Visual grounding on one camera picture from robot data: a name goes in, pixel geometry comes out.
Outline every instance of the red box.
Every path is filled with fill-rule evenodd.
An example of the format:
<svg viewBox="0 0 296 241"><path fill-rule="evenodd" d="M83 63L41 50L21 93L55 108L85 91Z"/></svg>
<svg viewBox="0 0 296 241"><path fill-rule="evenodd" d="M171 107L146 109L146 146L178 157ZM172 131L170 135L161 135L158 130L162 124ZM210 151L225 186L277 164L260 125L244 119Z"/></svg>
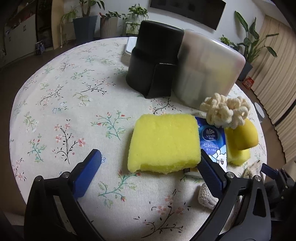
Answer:
<svg viewBox="0 0 296 241"><path fill-rule="evenodd" d="M252 80L251 77L246 78L243 83L244 87L246 87L248 90L252 87L252 85L254 84L254 80Z"/></svg>

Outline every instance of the crocheted item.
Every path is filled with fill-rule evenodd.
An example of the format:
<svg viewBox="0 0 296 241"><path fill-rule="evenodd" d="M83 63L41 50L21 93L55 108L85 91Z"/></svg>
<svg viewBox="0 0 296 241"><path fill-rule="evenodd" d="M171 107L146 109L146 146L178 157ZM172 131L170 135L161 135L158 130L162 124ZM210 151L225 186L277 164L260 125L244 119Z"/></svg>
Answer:
<svg viewBox="0 0 296 241"><path fill-rule="evenodd" d="M243 174L243 178L253 178L255 175L259 175L260 176L260 171L262 168L262 161L258 160L256 161L254 164L252 164L251 166L249 166Z"/></svg>
<svg viewBox="0 0 296 241"><path fill-rule="evenodd" d="M218 200L219 200L218 198L215 198L212 196L207 185L203 183L202 186L200 187L200 192L198 193L198 202L201 205L213 210Z"/></svg>
<svg viewBox="0 0 296 241"><path fill-rule="evenodd" d="M250 104L241 96L227 98L218 93L215 93L212 98L205 98L200 105L200 110L207 113L207 123L217 128L235 129L238 125L243 126L250 109Z"/></svg>

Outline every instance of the brown floor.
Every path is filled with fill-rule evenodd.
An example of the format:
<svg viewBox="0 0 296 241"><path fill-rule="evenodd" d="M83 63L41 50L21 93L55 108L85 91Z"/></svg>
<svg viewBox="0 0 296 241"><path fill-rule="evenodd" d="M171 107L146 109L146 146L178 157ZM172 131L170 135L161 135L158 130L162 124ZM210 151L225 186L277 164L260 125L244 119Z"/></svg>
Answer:
<svg viewBox="0 0 296 241"><path fill-rule="evenodd" d="M24 82L39 68L73 46L73 44L68 44L62 49L58 48L47 51L40 56L29 56L0 69L0 93L2 97L0 113L3 117L0 120L0 126L4 135L0 145L0 177L2 179L0 184L0 209L6 212L20 215L24 215L25 213L25 203L18 190L9 156L9 120L15 95ZM259 102L253 91L247 90L239 81L237 85L246 93L252 102ZM267 147L267 163L273 168L280 168L285 164L285 158L274 126L268 117L263 120L261 126Z"/></svg>

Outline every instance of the yellow fruit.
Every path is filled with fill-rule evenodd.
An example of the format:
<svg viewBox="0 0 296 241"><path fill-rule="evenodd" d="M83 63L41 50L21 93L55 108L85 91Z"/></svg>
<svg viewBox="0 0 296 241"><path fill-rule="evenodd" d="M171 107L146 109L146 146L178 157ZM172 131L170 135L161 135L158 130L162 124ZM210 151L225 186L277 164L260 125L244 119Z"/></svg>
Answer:
<svg viewBox="0 0 296 241"><path fill-rule="evenodd" d="M200 139L194 116L142 115L135 124L128 152L128 170L169 173L196 167Z"/></svg>
<svg viewBox="0 0 296 241"><path fill-rule="evenodd" d="M245 124L243 126L238 126L233 130L233 139L238 150L246 150L257 146L257 129L250 120L245 119Z"/></svg>
<svg viewBox="0 0 296 241"><path fill-rule="evenodd" d="M237 166L241 166L244 162L250 159L250 150L238 150L234 142L234 130L231 128L225 128L226 137L226 151L227 151L227 162Z"/></svg>

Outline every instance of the vinda logo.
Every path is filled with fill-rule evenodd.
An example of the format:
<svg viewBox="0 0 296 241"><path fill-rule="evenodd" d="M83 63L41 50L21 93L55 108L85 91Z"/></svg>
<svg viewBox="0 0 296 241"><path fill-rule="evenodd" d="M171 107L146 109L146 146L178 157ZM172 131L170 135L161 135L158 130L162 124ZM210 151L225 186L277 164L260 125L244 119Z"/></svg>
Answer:
<svg viewBox="0 0 296 241"><path fill-rule="evenodd" d="M207 127L202 131L202 138L205 141L216 141L218 140L218 132L215 128Z"/></svg>

